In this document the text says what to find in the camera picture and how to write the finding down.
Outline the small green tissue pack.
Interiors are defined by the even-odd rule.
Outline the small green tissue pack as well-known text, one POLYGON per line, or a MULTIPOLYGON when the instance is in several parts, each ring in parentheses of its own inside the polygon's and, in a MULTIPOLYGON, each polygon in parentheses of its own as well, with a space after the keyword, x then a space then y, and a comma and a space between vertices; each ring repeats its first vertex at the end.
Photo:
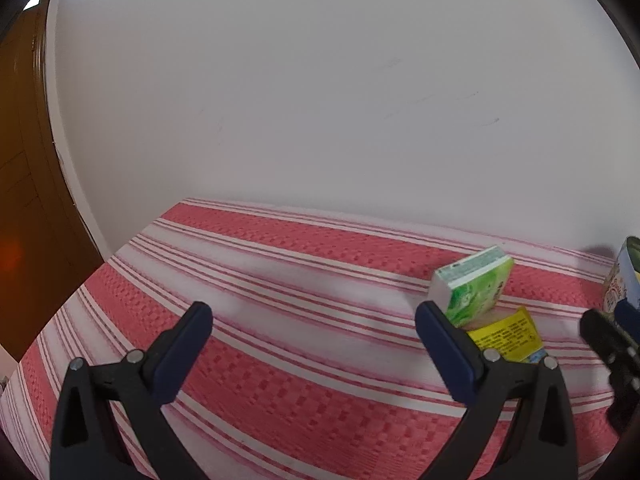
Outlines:
POLYGON ((500 247, 486 248, 437 269, 426 300, 453 326, 465 326, 495 307, 513 266, 513 258, 500 247))

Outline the brown wooden door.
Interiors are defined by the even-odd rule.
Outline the brown wooden door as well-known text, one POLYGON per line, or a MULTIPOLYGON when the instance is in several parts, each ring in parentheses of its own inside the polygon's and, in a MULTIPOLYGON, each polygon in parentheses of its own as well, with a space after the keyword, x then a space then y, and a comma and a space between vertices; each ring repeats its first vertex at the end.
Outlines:
POLYGON ((16 360, 103 262, 55 154, 43 25, 34 6, 1 43, 1 344, 16 360))

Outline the round metal cookie tin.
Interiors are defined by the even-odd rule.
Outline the round metal cookie tin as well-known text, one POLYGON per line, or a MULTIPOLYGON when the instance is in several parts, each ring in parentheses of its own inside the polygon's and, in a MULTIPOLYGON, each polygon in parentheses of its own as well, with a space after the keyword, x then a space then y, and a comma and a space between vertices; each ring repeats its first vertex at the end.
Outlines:
POLYGON ((639 309, 639 249, 640 240, 628 236, 604 282, 603 310, 612 313, 620 300, 626 299, 639 309))

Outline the pink striped bed cover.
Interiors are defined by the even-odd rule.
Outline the pink striped bed cover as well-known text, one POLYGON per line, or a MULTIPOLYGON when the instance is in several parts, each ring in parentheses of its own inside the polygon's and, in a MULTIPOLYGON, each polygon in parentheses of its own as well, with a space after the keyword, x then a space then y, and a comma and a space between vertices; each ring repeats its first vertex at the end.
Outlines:
POLYGON ((213 479, 413 479, 457 426, 414 329, 433 272, 500 247, 514 268, 496 315, 525 308, 570 393, 578 474, 614 448, 613 396, 579 318, 612 262, 513 238, 293 208, 183 200, 96 270, 22 357, 1 427, 49 474, 68 362, 146 348, 196 300, 214 330, 174 403, 176 434, 213 479))

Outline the yellow snack packet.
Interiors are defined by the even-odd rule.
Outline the yellow snack packet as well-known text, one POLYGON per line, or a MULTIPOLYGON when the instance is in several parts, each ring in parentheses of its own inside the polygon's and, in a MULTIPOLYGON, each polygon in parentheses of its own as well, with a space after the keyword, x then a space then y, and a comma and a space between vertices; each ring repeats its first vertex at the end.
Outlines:
POLYGON ((537 327, 524 307, 486 326, 469 330, 480 350, 495 349, 508 361, 538 363, 547 356, 537 327))

